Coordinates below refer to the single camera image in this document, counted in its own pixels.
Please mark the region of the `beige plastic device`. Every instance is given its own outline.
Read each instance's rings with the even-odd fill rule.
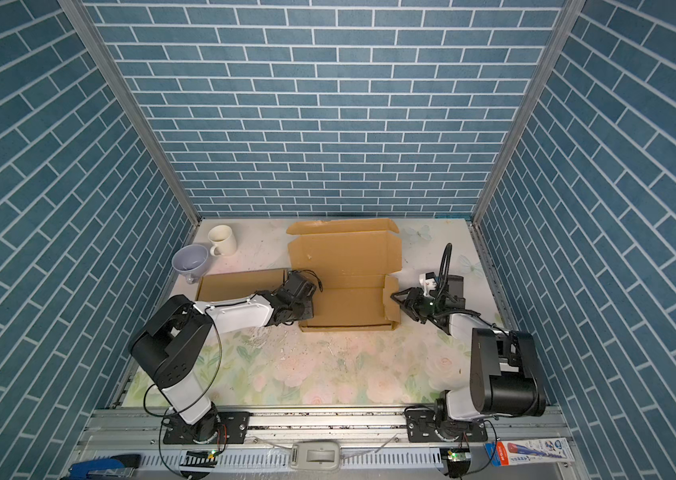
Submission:
[[[340,446],[335,442],[300,442],[293,445],[290,467],[295,470],[337,470]]]

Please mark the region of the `open cardboard box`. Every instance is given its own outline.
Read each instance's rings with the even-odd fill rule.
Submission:
[[[400,289],[388,275],[402,269],[400,229],[391,219],[298,222],[287,246],[293,270],[313,270],[324,285],[314,294],[314,318],[300,322],[304,332],[394,330],[400,308],[391,300]],[[256,290],[274,290],[285,269],[202,277],[197,299],[232,300]]]

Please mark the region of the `brick wallpaper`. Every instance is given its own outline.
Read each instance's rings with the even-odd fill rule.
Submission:
[[[593,478],[676,480],[676,0],[588,0],[485,217]]]
[[[561,4],[85,3],[203,216],[470,214]]]
[[[188,228],[55,0],[0,1],[0,480],[60,476]]]

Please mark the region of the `table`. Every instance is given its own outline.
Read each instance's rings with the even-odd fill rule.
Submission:
[[[215,258],[208,274],[289,267],[286,228],[297,220],[204,220],[195,243],[205,244],[210,228],[231,226],[239,249]],[[445,245],[452,243],[450,274],[464,277],[466,308],[502,325],[496,302],[464,220],[397,219],[402,239],[402,270],[393,274],[400,288],[418,286],[419,274],[439,269]],[[171,295],[196,296],[198,285],[179,277]],[[297,325],[243,329],[221,336],[223,361],[210,396],[224,406],[395,405],[431,402],[443,389],[468,384],[470,341],[458,341],[434,325],[421,325],[404,313],[388,332],[301,332]],[[218,362],[211,335],[195,371],[207,385]],[[123,406],[141,406],[151,379],[138,369]],[[166,406],[156,389],[149,406]]]

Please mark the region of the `black mounting plate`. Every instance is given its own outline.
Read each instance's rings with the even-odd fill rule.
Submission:
[[[434,427],[434,412],[431,410],[407,410],[407,441],[410,443],[458,442],[460,433],[466,432],[469,442],[486,442],[487,431],[482,422],[453,422],[445,420]]]
[[[245,436],[247,435],[247,424],[250,422],[250,414],[248,412],[219,412],[218,417],[220,417],[219,431],[222,432],[224,430],[223,427],[226,426],[226,443],[228,445],[244,443]],[[218,443],[215,436],[212,437],[210,442],[213,445]],[[179,428],[165,431],[162,443],[165,445],[200,446],[188,438],[183,437],[180,434]]]

